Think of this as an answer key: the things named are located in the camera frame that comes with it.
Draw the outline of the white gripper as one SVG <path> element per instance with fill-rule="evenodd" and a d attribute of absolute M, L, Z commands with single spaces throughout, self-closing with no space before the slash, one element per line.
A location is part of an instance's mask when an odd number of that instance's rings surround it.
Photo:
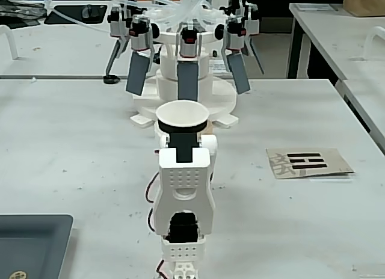
<path fill-rule="evenodd" d="M 209 121 L 203 130 L 204 135 L 200 136 L 200 147 L 209 150 L 211 165 L 215 165 L 218 151 L 218 141 L 217 137 L 213 135 L 213 128 L 212 122 Z M 154 133 L 157 141 L 160 141 L 163 136 L 169 137 L 168 133 L 159 128 L 158 122 L 154 123 Z"/>

